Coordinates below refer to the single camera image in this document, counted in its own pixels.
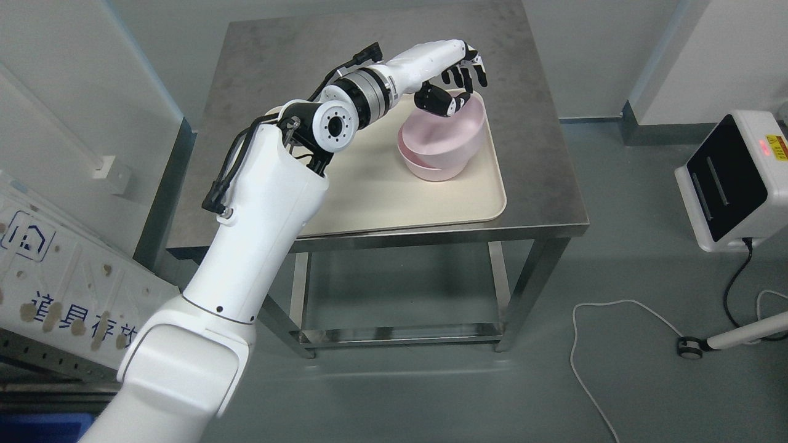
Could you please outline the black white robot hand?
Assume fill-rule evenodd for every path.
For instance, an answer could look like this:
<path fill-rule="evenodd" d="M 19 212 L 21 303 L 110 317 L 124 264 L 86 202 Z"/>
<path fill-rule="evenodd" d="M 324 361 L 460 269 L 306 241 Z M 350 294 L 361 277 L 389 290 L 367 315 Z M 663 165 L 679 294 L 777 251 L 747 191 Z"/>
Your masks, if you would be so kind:
<path fill-rule="evenodd" d="M 476 48 L 461 39 L 419 43 L 378 66 L 392 82 L 396 97 L 414 96 L 417 108 L 449 118 L 470 100 L 475 83 L 489 85 L 483 59 Z M 465 92 L 451 95 L 430 83 L 441 76 L 445 84 L 454 82 Z"/>

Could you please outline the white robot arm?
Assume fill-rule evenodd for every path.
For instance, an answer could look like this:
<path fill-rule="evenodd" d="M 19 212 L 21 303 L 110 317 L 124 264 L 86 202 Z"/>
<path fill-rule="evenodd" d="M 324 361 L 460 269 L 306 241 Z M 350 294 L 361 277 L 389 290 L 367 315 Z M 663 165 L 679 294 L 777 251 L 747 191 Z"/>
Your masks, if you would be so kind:
<path fill-rule="evenodd" d="M 120 390 L 82 442 L 197 442 L 227 409 L 270 284 L 323 203 L 327 165 L 388 101 L 384 85 L 360 86 L 339 72 L 360 73 L 382 58 L 371 43 L 309 98 L 256 118 L 234 138 L 202 204 L 219 230 L 183 294 L 138 331 L 118 370 Z"/>

